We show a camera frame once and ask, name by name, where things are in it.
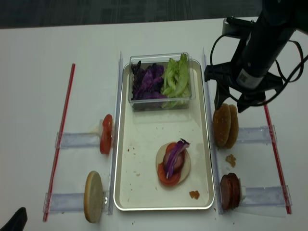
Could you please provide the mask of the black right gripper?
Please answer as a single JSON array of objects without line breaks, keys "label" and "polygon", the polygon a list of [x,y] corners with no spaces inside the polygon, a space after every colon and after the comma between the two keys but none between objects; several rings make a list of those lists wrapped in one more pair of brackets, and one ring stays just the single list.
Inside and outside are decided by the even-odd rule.
[{"label": "black right gripper", "polygon": [[231,97],[230,88],[243,93],[237,101],[238,112],[242,113],[249,107],[260,106],[266,99],[265,91],[279,90],[283,86],[282,79],[269,72],[263,77],[254,77],[241,68],[236,74],[230,62],[207,65],[204,75],[206,82],[210,80],[217,82],[216,110]]}]

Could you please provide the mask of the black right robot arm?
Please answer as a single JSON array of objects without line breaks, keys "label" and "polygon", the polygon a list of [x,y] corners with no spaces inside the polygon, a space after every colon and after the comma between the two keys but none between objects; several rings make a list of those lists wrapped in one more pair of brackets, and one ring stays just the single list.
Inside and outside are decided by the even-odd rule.
[{"label": "black right robot arm", "polygon": [[294,44],[299,50],[300,63],[289,77],[269,72],[296,30],[308,31],[306,0],[264,0],[256,21],[225,18],[221,36],[239,39],[239,44],[230,62],[209,64],[205,69],[205,81],[217,82],[215,109],[226,99],[234,99],[230,89],[241,93],[240,98],[235,99],[239,113],[249,107],[264,106],[294,81],[295,73],[302,75],[308,58],[298,42]]}]

